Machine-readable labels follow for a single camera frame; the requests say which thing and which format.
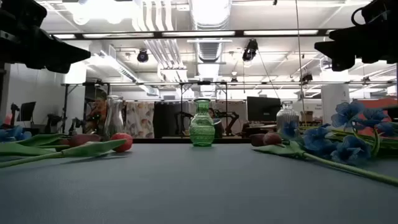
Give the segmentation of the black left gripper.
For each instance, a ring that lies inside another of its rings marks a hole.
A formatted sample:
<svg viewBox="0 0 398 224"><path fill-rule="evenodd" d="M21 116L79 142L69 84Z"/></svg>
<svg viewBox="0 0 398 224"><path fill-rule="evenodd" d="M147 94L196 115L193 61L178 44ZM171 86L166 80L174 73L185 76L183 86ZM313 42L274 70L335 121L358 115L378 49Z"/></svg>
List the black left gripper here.
<svg viewBox="0 0 398 224"><path fill-rule="evenodd" d="M53 62L66 64L46 65L46 56ZM90 57L90 51L72 46L56 36L51 36L47 44L46 31L38 27L0 27L0 62L21 63L28 68L46 68L55 73L68 73L71 67L69 63L80 62Z"/></svg>

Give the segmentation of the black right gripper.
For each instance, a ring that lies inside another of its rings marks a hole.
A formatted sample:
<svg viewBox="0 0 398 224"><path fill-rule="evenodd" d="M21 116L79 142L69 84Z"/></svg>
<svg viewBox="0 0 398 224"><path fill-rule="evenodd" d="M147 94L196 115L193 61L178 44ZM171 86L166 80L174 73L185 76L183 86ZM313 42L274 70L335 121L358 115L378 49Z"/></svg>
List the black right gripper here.
<svg viewBox="0 0 398 224"><path fill-rule="evenodd" d="M352 42L357 27L337 29L329 33L330 41L316 42L314 48L332 59L334 72L342 72L354 66L356 59ZM380 60L387 64L398 63L398 29L375 28L362 30L358 37L357 58L364 63Z"/></svg>

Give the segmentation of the dark red artificial tulip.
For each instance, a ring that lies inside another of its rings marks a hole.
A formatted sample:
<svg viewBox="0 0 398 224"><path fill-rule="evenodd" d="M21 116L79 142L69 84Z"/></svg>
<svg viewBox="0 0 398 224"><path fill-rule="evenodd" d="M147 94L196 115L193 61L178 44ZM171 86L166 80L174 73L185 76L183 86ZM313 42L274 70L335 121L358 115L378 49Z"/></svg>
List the dark red artificial tulip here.
<svg viewBox="0 0 398 224"><path fill-rule="evenodd" d="M265 134L255 134L250 136L251 144L254 146L253 151L272 154L282 157L289 157L293 159L311 160L321 163L325 166L333 167L335 169L349 172L355 175L359 175L368 179L376 180L386 184L394 185L398 187L398 179L395 177L389 177L386 175L378 174L368 170L360 169L357 167L349 166L341 162L335 162L328 159L324 159L309 153L299 142L291 140L283 140L282 144L278 145L267 145L263 143L263 137Z"/></svg>
<svg viewBox="0 0 398 224"><path fill-rule="evenodd" d="M282 138L277 133L268 132L263 137L263 143L265 146L282 144Z"/></svg>
<svg viewBox="0 0 398 224"><path fill-rule="evenodd" d="M64 149L81 146L88 142L100 142L101 137L96 134L76 134L71 138L61 138L57 142L43 146L23 146L16 141L0 142L0 156L41 156L60 152Z"/></svg>

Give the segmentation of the tall smooth clear glass vase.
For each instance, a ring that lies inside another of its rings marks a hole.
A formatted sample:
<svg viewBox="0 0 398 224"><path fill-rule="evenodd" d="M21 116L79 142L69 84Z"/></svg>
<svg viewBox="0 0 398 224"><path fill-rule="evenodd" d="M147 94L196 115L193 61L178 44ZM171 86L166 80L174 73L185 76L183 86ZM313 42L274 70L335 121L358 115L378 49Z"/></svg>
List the tall smooth clear glass vase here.
<svg viewBox="0 0 398 224"><path fill-rule="evenodd" d="M107 97L107 114L104 123L104 138L110 140L114 134L124 131L122 110L124 108L123 97L109 95Z"/></svg>

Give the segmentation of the ribbed clear glass vase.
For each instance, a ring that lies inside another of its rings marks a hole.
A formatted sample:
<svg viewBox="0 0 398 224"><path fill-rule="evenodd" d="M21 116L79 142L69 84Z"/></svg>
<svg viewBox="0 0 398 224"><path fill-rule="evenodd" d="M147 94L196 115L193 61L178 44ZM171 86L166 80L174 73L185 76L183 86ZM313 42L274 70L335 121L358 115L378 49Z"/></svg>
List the ribbed clear glass vase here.
<svg viewBox="0 0 398 224"><path fill-rule="evenodd" d="M283 101L281 109L276 114L277 132L289 138L297 136L299 115L293 109L292 101Z"/></svg>

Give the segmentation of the green glass vase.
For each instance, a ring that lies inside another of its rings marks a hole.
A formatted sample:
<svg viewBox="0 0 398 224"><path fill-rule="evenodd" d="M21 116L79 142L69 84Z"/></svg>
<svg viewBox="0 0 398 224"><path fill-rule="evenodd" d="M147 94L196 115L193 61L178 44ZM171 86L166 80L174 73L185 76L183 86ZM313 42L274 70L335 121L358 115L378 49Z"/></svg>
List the green glass vase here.
<svg viewBox="0 0 398 224"><path fill-rule="evenodd" d="M214 121L208 113L210 99L198 98L194 102L197 108L190 122L190 140L196 147L209 147L215 138Z"/></svg>

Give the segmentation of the small black monitor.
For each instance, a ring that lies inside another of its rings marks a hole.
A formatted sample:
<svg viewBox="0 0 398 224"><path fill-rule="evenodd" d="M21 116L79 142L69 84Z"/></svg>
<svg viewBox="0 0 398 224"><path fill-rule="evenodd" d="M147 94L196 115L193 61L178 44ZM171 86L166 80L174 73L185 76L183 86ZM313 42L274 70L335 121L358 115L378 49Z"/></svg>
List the small black monitor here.
<svg viewBox="0 0 398 224"><path fill-rule="evenodd" d="M35 101L21 104L17 121L31 121L35 105Z"/></svg>

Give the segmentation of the orange partition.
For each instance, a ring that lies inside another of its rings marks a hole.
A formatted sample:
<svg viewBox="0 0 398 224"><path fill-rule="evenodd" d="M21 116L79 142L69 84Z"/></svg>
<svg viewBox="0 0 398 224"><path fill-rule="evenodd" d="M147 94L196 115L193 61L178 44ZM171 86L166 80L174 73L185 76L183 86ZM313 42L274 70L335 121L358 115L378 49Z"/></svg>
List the orange partition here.
<svg viewBox="0 0 398 224"><path fill-rule="evenodd" d="M354 119L356 133L374 136L379 134L383 138L398 139L398 121L393 121L389 110L398 109L395 98L381 98L378 100L356 100L363 108Z"/></svg>

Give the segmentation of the large black monitor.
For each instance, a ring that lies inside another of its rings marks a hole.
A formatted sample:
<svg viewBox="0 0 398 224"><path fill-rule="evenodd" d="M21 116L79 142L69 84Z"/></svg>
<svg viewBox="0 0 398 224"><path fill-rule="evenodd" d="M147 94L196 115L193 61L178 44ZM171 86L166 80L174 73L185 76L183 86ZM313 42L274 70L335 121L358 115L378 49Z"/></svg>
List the large black monitor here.
<svg viewBox="0 0 398 224"><path fill-rule="evenodd" d="M249 121L276 121L281 109L279 98L248 96L246 105Z"/></svg>

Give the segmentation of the floral curtain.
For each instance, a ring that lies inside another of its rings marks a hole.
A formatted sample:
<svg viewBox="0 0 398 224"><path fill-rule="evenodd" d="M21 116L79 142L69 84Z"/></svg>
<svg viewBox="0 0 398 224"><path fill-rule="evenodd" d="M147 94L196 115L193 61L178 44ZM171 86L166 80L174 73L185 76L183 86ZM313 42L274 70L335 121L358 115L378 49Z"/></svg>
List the floral curtain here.
<svg viewBox="0 0 398 224"><path fill-rule="evenodd" d="M153 102L127 102L125 132L133 138L154 138L153 117Z"/></svg>

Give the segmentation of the overhead light bar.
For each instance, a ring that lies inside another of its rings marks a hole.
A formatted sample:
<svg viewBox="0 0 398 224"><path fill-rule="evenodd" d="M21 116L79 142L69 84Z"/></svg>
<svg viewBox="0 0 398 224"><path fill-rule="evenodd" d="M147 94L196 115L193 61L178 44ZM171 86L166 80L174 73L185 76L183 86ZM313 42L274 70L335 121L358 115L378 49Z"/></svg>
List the overhead light bar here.
<svg viewBox="0 0 398 224"><path fill-rule="evenodd" d="M173 30L140 32L55 33L62 40L187 39L245 37L328 37L333 29L266 29L266 30Z"/></svg>

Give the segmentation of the black curtain panel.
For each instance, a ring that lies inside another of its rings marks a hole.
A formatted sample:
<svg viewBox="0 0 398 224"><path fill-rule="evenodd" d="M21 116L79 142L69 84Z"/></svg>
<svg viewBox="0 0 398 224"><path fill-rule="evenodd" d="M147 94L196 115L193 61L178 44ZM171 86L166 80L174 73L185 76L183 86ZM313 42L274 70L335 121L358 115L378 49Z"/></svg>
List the black curtain panel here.
<svg viewBox="0 0 398 224"><path fill-rule="evenodd" d="M155 102L153 127L154 137L174 136L181 134L181 114L188 113L188 103L183 102Z"/></svg>

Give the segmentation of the dark trash can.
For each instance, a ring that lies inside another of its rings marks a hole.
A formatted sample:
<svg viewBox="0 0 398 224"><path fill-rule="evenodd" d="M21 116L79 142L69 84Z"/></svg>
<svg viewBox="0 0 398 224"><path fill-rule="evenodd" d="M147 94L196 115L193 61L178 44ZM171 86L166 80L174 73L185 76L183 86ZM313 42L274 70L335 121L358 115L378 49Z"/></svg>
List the dark trash can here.
<svg viewBox="0 0 398 224"><path fill-rule="evenodd" d="M224 127L223 127L221 119L214 118L213 119L213 126L214 126L214 129L215 129L215 138L216 139L222 138L223 137L223 133L224 133Z"/></svg>

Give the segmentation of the black workstation frame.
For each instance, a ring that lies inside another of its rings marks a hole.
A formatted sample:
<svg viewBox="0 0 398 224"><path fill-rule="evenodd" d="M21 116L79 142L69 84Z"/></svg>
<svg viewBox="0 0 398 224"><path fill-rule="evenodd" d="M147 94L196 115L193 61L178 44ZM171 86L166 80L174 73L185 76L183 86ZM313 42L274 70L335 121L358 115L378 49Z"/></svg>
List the black workstation frame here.
<svg viewBox="0 0 398 224"><path fill-rule="evenodd" d="M61 86L65 88L65 96L63 101L63 121L62 121L62 133L65 134L66 119L67 119L67 106L68 106L68 95L71 94L74 89L78 86L106 86L107 94L110 94L112 86L179 86L180 87L180 102L182 103L183 94L185 93L183 87L185 85L224 85L225 92L228 92L228 82L210 82L210 81L198 81L198 82L84 82L84 83L62 83Z"/></svg>

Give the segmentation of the black table frame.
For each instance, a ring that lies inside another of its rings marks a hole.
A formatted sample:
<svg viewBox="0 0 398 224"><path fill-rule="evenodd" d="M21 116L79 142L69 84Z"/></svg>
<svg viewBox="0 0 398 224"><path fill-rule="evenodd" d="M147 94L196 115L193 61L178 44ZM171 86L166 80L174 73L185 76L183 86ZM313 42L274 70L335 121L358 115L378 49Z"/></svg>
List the black table frame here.
<svg viewBox="0 0 398 224"><path fill-rule="evenodd" d="M165 138L165 139L133 139L134 144L191 144L189 138ZM221 138L214 139L213 144L250 144L250 139Z"/></svg>

